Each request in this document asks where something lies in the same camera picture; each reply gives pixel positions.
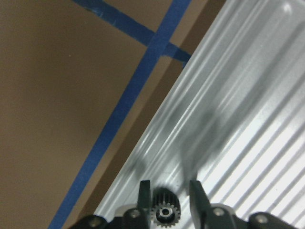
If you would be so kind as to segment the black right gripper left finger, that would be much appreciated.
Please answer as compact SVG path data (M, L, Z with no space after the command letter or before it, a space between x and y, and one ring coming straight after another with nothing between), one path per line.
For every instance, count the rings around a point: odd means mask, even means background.
M142 229L149 229L151 223L151 188L149 180L142 180L139 186L137 209L140 211Z

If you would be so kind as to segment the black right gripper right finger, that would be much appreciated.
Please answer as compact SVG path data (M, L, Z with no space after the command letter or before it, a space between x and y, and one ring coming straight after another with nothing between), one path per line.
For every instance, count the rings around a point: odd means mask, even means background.
M191 180L189 182L189 200L194 227L204 229L211 204L200 181Z

